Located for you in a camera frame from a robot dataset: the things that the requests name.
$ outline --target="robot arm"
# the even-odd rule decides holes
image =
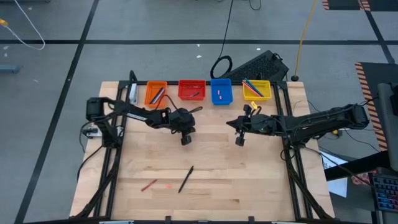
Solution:
[[[239,146],[244,144],[245,133],[286,136],[291,146],[300,147],[311,138],[320,138],[333,130],[364,129],[369,124],[364,108],[359,105],[346,105],[299,117],[254,114],[249,105],[244,105],[243,110],[244,116],[227,122],[239,133],[235,142]]]
[[[104,114],[104,104],[113,105],[113,112]],[[174,133],[181,133],[181,143],[186,145],[191,143],[190,133],[195,132],[195,119],[192,113],[201,110],[199,107],[193,111],[188,111],[185,108],[179,108],[171,112],[170,108],[161,110],[146,110],[145,108],[138,108],[130,103],[121,100],[112,100],[108,97],[93,97],[87,100],[86,119],[94,122],[103,135],[104,147],[118,147],[118,130],[112,127],[108,120],[119,115],[128,116],[139,121],[145,122],[149,127],[168,128]]]

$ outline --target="yellow and black hazard tape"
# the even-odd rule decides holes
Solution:
[[[329,0],[322,0],[323,8],[326,10],[365,10],[370,11],[371,6],[368,0],[357,0],[359,8],[355,4],[355,0],[351,2],[350,6],[345,5],[344,0],[341,1],[333,1],[331,6],[329,4]]]
[[[372,94],[368,86],[368,81],[366,79],[365,73],[363,72],[363,67],[361,62],[355,62],[356,73],[358,74],[359,82],[361,83],[361,88],[365,99],[371,100]],[[374,132],[376,133],[377,141],[379,143],[380,150],[387,150],[387,142],[384,132],[381,128],[381,123],[379,116],[377,115],[376,108],[374,107],[373,101],[368,103],[368,111],[373,124]]]
[[[326,10],[329,10],[329,1],[328,0],[322,0],[323,8]]]
[[[368,0],[358,0],[358,4],[360,10],[365,10],[365,11],[371,10],[371,6],[369,5]]]

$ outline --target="keyboard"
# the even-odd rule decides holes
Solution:
[[[398,177],[385,174],[369,173],[376,210],[398,213]]]
[[[222,75],[219,78],[230,78],[232,81],[249,80],[270,80],[282,81],[289,68],[283,64],[270,50],[258,55],[254,59]]]

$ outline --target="white cable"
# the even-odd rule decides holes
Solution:
[[[31,46],[31,45],[25,43],[23,40],[21,40],[21,38],[19,38],[18,35],[17,35],[14,31],[12,31],[12,29],[11,29],[10,27],[5,26],[5,25],[2,25],[2,26],[5,27],[5,28],[7,28],[7,29],[8,29],[15,37],[17,37],[17,39],[18,39],[21,43],[23,43],[26,47],[30,47],[30,48],[33,48],[33,49],[36,49],[36,50],[43,50],[44,47],[45,47],[45,41],[44,41],[43,37],[42,37],[41,34],[37,31],[35,25],[33,25],[33,22],[30,21],[29,17],[28,17],[27,14],[25,13],[25,11],[21,8],[21,6],[20,6],[19,3],[17,2],[17,0],[14,0],[14,1],[15,1],[15,3],[17,4],[17,6],[19,7],[19,9],[22,11],[22,13],[25,15],[26,19],[30,22],[30,24],[32,25],[33,29],[34,29],[34,30],[36,31],[36,33],[39,35],[40,39],[42,39],[43,46],[42,46],[41,48],[33,47],[33,46]]]

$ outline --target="concrete floor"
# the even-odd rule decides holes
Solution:
[[[52,0],[48,4],[26,3],[22,7],[44,39],[79,40],[92,3],[93,0]],[[87,39],[222,39],[229,4],[229,0],[100,0]],[[262,4],[261,10],[253,11],[247,1],[235,1],[227,39],[300,39],[312,0],[268,0]],[[398,12],[372,15],[384,39],[398,40]],[[0,18],[9,21],[9,26],[23,39],[38,39],[15,4],[0,3]],[[0,63],[23,65],[16,75],[0,75],[3,102],[0,114],[6,118],[3,119],[6,129],[0,135],[0,223],[5,224],[13,223],[16,218],[77,48],[76,44],[48,44],[42,51],[36,51],[21,44],[2,42],[11,39],[13,36],[0,27]],[[306,39],[377,40],[363,11],[326,11],[321,1]],[[73,79],[66,80],[71,82],[70,89],[24,221],[68,217],[76,172],[83,157],[78,130],[85,122],[85,101],[98,95],[102,81],[125,80],[131,69],[139,80],[208,80],[220,48],[221,45],[215,44],[85,45]],[[398,60],[398,46],[388,48]],[[288,76],[293,75],[298,45],[227,44],[224,54],[232,56],[237,67],[265,50],[278,53],[290,68]],[[303,46],[298,75],[305,83],[308,99],[319,110],[364,100],[355,62],[387,63],[387,60],[380,45],[325,42]],[[351,134],[377,147],[372,131],[351,131]],[[353,158],[375,153],[347,136],[339,140],[321,139],[319,144]],[[369,209],[356,206],[358,203],[350,197],[356,191],[353,189],[355,186],[349,186],[347,199],[332,195],[337,217],[370,222]]]

